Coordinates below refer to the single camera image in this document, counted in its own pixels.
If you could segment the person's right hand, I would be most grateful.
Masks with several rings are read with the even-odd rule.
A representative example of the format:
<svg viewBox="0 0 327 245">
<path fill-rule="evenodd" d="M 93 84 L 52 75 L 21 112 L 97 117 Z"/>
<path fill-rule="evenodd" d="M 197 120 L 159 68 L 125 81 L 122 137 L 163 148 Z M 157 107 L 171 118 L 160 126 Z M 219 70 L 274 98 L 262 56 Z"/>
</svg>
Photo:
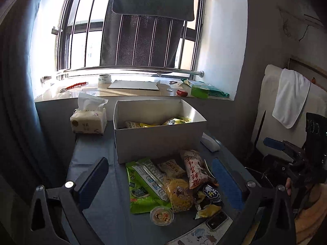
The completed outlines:
<svg viewBox="0 0 327 245">
<path fill-rule="evenodd" d="M 285 187 L 286 187 L 286 191 L 287 191 L 288 196 L 291 196 L 293 190 L 296 190 L 296 188 L 293 185 L 293 181 L 292 181 L 291 178 L 287 178 Z"/>
</svg>

